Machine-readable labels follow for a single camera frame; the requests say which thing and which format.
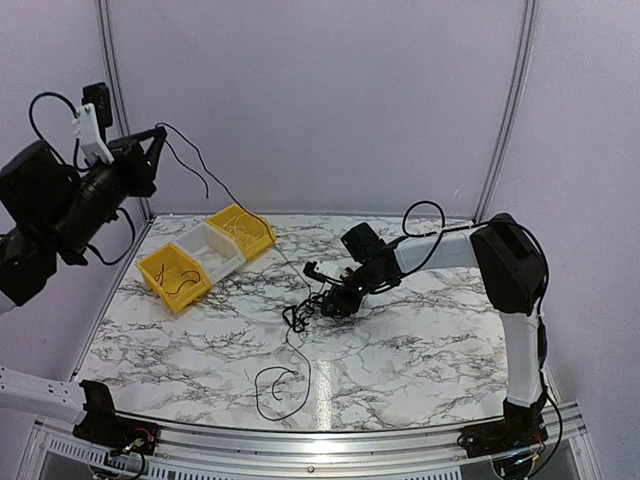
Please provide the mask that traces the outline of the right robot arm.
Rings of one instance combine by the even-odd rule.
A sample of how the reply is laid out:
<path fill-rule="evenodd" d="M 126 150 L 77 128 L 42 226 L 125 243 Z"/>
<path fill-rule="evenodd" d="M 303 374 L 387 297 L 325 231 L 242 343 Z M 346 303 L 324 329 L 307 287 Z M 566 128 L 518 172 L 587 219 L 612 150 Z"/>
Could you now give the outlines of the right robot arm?
<path fill-rule="evenodd" d="M 423 271 L 475 269 L 484 293 L 498 313 L 506 340 L 507 393 L 505 419 L 495 438 L 515 448 L 529 437 L 548 401 L 544 380 L 548 340 L 543 302 L 550 268 L 540 242 L 508 213 L 475 225 L 449 227 L 426 234 L 403 232 L 385 241 L 366 222 L 341 238 L 354 268 L 311 263 L 307 274 L 329 283 L 321 312 L 330 318 L 356 314 L 368 296 L 391 291 Z"/>

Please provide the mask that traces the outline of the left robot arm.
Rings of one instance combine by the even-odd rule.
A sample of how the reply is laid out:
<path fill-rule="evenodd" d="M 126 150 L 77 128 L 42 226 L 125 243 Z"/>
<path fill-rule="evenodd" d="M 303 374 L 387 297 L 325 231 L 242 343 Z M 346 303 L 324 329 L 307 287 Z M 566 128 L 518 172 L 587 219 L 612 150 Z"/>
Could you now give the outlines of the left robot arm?
<path fill-rule="evenodd" d="M 85 87 L 80 105 L 54 91 L 34 99 L 46 98 L 61 101 L 71 112 L 73 155 L 64 160 L 35 128 L 36 141 L 1 169 L 1 204 L 14 221 L 1 236 L 2 313 L 38 295 L 59 262 L 85 266 L 85 254 L 91 252 L 107 265 L 92 239 L 103 225 L 128 214 L 127 199 L 149 198 L 156 191 L 165 127 L 109 140 L 113 118 L 103 83 Z M 2 368 L 1 405 L 66 421 L 106 445 L 119 444 L 128 428 L 109 388 L 98 381 L 56 383 Z"/>

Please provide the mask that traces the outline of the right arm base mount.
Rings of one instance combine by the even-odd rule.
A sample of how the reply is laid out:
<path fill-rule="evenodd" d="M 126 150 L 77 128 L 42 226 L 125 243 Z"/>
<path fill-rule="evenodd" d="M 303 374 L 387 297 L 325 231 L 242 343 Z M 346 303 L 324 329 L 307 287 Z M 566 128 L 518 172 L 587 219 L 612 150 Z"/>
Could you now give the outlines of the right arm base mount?
<path fill-rule="evenodd" d="M 546 398 L 528 407 L 503 401 L 501 420 L 463 427 L 457 444 L 469 458 L 540 445 L 549 438 L 542 416 Z"/>

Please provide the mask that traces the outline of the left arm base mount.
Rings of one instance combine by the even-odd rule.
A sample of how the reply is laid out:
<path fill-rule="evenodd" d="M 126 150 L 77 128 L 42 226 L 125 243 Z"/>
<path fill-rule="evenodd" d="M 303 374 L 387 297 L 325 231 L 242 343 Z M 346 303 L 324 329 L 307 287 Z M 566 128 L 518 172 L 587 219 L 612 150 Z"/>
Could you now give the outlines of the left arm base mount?
<path fill-rule="evenodd" d="M 142 445 L 132 450 L 152 455 L 155 450 L 159 425 L 149 421 L 123 417 L 116 412 L 109 388 L 100 382 L 82 380 L 79 386 L 85 394 L 84 415 L 73 427 L 76 438 L 109 447 L 118 453 L 141 440 Z"/>

